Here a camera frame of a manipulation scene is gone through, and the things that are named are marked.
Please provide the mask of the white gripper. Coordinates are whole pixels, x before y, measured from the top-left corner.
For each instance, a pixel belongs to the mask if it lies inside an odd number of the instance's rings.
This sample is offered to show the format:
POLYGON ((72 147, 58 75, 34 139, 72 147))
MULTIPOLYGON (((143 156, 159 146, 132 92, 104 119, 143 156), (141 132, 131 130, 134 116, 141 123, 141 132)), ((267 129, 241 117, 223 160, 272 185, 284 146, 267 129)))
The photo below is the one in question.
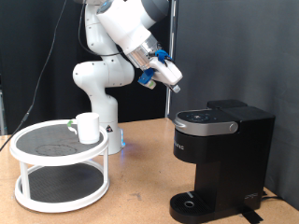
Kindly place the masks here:
POLYGON ((177 83, 182 79, 182 74, 172 62, 161 63, 157 58, 152 58, 149 61, 149 67, 154 70, 152 76, 154 80, 167 84, 168 88, 174 93, 180 92, 180 86, 177 83))

